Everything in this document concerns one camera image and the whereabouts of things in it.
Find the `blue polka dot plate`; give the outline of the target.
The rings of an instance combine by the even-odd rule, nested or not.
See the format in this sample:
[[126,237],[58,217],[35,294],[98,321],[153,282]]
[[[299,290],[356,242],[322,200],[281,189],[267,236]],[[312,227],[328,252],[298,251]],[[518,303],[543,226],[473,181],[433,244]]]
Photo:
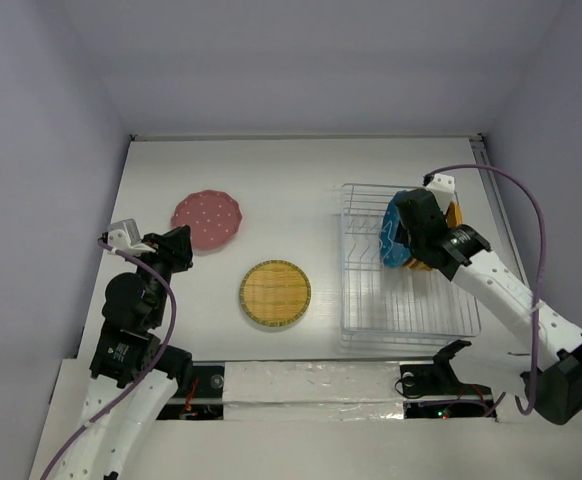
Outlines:
[[389,201],[379,232],[380,258],[382,264],[388,268],[402,267],[411,258],[409,248],[398,241],[401,217],[397,201],[405,194],[406,190],[398,191]]

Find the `pink polka dot plate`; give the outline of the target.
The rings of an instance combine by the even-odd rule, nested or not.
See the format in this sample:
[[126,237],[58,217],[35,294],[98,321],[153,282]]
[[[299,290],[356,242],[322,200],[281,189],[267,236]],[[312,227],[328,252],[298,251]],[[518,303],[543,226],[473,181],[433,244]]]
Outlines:
[[194,192],[180,201],[171,216],[171,228],[189,226],[195,251],[223,248],[238,233],[242,223],[239,203],[218,190]]

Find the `round woven bamboo plate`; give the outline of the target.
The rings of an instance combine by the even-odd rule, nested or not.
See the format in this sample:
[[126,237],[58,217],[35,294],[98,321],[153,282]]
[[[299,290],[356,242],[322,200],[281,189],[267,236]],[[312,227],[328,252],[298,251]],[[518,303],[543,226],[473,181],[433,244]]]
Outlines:
[[307,275],[285,260],[267,260],[253,266],[239,287],[239,303],[256,324],[285,328],[308,310],[312,289]]

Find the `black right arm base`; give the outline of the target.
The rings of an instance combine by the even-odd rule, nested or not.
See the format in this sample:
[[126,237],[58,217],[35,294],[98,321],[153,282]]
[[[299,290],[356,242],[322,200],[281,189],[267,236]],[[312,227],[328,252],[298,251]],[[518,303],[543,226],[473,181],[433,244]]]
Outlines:
[[427,396],[460,397],[462,394],[490,396],[490,388],[460,382],[451,368],[450,361],[470,345],[467,340],[456,340],[443,347],[428,362],[402,364],[394,389],[407,400],[419,400]]

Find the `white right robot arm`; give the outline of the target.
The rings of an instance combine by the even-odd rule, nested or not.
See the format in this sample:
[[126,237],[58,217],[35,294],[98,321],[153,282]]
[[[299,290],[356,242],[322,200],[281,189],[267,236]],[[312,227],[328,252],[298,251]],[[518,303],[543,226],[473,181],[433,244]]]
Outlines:
[[530,357],[479,361],[480,383],[513,395],[555,425],[582,410],[582,328],[541,303],[512,274],[475,229],[447,224],[433,192],[418,188],[391,202],[399,225],[395,240],[418,260],[478,300]]

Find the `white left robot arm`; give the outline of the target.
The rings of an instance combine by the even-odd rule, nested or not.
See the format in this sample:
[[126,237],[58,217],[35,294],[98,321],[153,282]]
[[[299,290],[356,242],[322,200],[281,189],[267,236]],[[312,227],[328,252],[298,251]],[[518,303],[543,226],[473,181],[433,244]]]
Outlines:
[[[98,245],[136,269],[105,288],[79,424],[44,479],[124,478],[162,408],[193,381],[191,354],[168,337],[177,318],[171,278],[193,265],[189,226],[140,235],[134,220],[122,220],[107,227]],[[154,332],[162,324],[168,336],[159,338]]]

